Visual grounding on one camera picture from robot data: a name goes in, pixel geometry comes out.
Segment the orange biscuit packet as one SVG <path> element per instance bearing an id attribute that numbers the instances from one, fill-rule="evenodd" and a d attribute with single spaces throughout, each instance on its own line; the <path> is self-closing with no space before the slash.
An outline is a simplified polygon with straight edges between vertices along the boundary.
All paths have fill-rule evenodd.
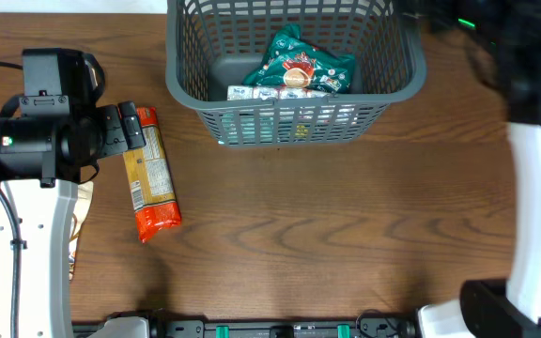
<path id="1" fill-rule="evenodd" d="M 145 145 L 123 154 L 139 239 L 145 243 L 160 230 L 181 225 L 171 171 L 155 107 L 138 107 Z"/>

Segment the grey plastic basket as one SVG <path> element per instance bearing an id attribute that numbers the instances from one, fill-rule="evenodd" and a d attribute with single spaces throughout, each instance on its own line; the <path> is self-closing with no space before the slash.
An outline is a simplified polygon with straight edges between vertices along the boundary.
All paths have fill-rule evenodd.
<path id="1" fill-rule="evenodd" d="M 349 91 L 320 99 L 228 100 L 228 87 L 241 85 L 259 67 L 275 34 L 290 23 L 300 27 L 305 42 L 333 55 L 355 56 Z M 167 3 L 166 85 L 179 103 L 198 113 L 217 141 L 223 133 L 219 131 L 222 114 L 351 105 L 358 122 L 341 132 L 331 128 L 319 142 L 252 146 L 349 142 L 364 134 L 390 104 L 415 95 L 425 77 L 418 27 L 395 1 Z"/>

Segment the green Nescafe coffee bag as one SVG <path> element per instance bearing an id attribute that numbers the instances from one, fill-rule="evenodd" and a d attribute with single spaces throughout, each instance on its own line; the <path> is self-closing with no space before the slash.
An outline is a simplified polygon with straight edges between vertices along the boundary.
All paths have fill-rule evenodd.
<path id="1" fill-rule="evenodd" d="M 330 54 L 303 41 L 300 27 L 288 24 L 275 34 L 259 67 L 242 83 L 342 94 L 350 89 L 355 66 L 353 54 Z"/>

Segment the mint green wipes pack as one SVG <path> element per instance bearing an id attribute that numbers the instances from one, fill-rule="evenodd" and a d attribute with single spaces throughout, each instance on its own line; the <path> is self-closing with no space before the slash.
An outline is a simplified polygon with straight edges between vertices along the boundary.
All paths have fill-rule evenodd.
<path id="1" fill-rule="evenodd" d="M 252 146 L 273 142 L 274 116 L 262 113 L 222 114 L 218 143 L 227 146 Z"/>

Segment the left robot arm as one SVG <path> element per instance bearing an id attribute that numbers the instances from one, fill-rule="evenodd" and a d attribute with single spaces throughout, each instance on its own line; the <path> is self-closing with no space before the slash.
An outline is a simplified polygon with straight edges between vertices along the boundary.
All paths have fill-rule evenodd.
<path id="1" fill-rule="evenodd" d="M 70 337 L 70 230 L 82 170 L 145 145 L 135 105 L 100 105 L 97 59 L 26 49 L 0 112 L 0 337 Z"/>

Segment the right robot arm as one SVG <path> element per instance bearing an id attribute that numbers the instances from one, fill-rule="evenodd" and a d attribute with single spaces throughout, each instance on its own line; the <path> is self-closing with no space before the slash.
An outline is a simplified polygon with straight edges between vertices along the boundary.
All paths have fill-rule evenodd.
<path id="1" fill-rule="evenodd" d="M 416 337 L 541 337 L 541 1 L 423 1 L 433 30 L 458 28 L 493 61 L 516 172 L 516 242 L 505 279 L 468 280 L 417 313 Z"/>

